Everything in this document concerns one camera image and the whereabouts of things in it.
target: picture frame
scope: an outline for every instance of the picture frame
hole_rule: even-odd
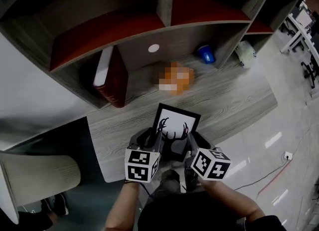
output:
[[[196,131],[200,117],[197,113],[159,104],[151,138],[154,141],[158,132],[162,132],[163,159],[179,162],[184,160],[187,153],[187,135]]]

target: glossy white floor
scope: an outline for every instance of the glossy white floor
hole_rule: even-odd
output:
[[[234,189],[283,165],[285,151],[294,154],[293,160],[266,188],[281,169],[239,190],[255,199],[266,214],[277,215],[287,230],[294,231],[303,230],[308,224],[315,204],[312,199],[319,176],[319,101],[311,106],[305,104],[311,98],[311,87],[304,79],[301,62],[309,63],[311,55],[300,48],[297,53],[279,51],[289,39],[277,31],[249,71],[263,71],[278,107],[218,147],[233,160],[225,183]]]

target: blue plastic cup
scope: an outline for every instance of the blue plastic cup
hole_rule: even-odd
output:
[[[215,62],[215,58],[213,56],[213,53],[210,50],[209,45],[204,45],[202,47],[200,47],[197,52],[199,53],[199,55],[201,56],[201,58],[203,58],[203,60],[205,61],[206,64],[210,64]]]

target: orange blurred object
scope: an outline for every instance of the orange blurred object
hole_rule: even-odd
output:
[[[178,62],[164,63],[158,73],[159,90],[170,91],[171,95],[182,95],[194,83],[194,70]]]

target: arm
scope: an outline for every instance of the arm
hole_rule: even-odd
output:
[[[139,190],[139,183],[126,183],[123,185],[106,219],[106,231],[129,231],[133,229]]]
[[[200,180],[200,182],[211,197],[224,204],[238,217],[246,217],[248,223],[265,216],[255,201],[232,190],[222,182],[204,180]]]

